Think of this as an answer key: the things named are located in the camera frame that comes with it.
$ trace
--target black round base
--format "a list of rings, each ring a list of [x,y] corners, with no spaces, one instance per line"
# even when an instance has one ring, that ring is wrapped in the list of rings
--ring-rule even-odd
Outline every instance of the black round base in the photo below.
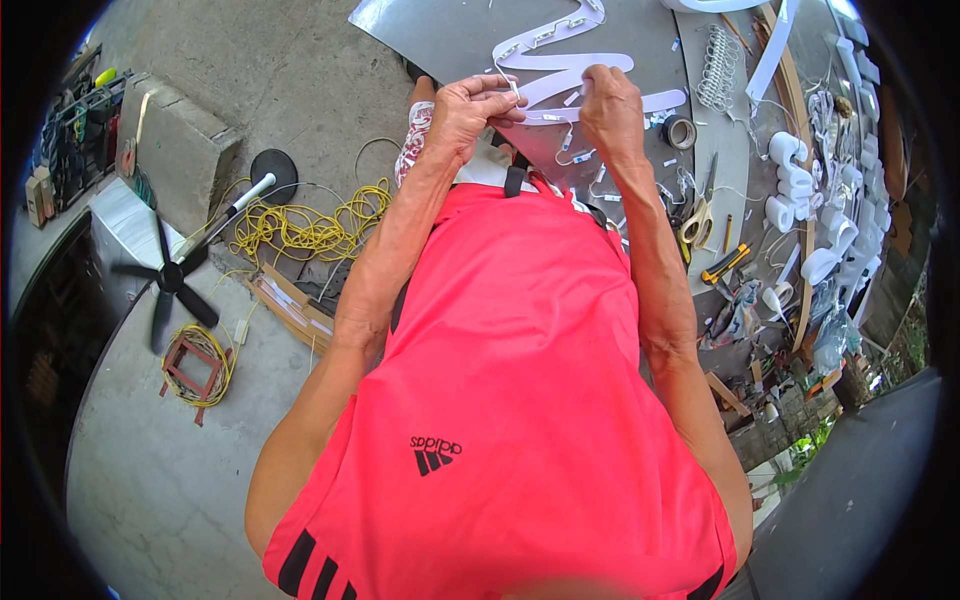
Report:
[[[286,153],[271,148],[264,150],[253,158],[250,165],[250,180],[257,183],[268,173],[273,173],[276,176],[276,183],[263,190],[260,193],[260,198],[264,198],[263,202],[267,204],[288,204],[293,199],[294,194],[297,193],[299,186],[283,186],[299,181],[297,179],[297,165]]]

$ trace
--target scissors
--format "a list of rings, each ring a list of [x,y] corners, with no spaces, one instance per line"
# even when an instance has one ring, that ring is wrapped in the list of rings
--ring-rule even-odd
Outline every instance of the scissors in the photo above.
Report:
[[[713,153],[710,159],[710,175],[707,179],[707,187],[700,197],[700,203],[697,204],[693,215],[684,221],[680,228],[680,239],[693,246],[694,250],[700,250],[707,244],[710,234],[713,233],[713,215],[711,204],[713,203],[713,184],[717,179],[717,155]]]

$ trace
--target yellow box cutter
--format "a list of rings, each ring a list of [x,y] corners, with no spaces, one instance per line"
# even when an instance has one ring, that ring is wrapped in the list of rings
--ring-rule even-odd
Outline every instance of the yellow box cutter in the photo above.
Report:
[[[703,271],[700,278],[708,285],[716,285],[720,277],[727,274],[736,263],[743,260],[743,257],[750,253],[750,248],[746,244],[740,244],[736,249],[723,257],[723,260]]]

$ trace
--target fan blade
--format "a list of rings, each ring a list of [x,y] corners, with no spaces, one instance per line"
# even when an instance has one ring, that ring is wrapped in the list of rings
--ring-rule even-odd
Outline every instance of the fan blade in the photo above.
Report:
[[[150,281],[156,281],[160,277],[160,273],[156,269],[149,269],[140,265],[110,265],[110,272],[149,279]]]
[[[167,246],[167,232],[163,230],[163,222],[160,221],[160,213],[154,211],[156,216],[156,234],[160,238],[160,254],[163,256],[163,264],[170,262],[170,247]]]
[[[165,350],[166,339],[163,332],[167,328],[167,324],[170,323],[170,313],[173,308],[174,295],[170,292],[160,292],[154,307],[154,325],[150,330],[150,347],[157,356]]]
[[[183,270],[183,276],[186,277],[196,271],[200,265],[204,264],[207,257],[206,244],[202,244],[190,251],[190,254],[183,259],[180,268]]]
[[[197,321],[204,324],[204,327],[210,329],[216,327],[220,321],[217,312],[206,303],[206,300],[197,295],[189,285],[183,284],[183,287],[177,292],[177,298],[183,302],[186,309],[197,318]]]

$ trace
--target adidas logo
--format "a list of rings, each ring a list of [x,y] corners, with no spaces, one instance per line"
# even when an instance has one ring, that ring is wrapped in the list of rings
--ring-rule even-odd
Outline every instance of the adidas logo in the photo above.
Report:
[[[410,438],[410,447],[416,448],[414,456],[417,457],[417,468],[420,469],[421,477],[443,465],[452,463],[453,457],[450,454],[460,454],[464,451],[461,445],[454,442],[448,442],[440,438],[418,438],[417,436]]]

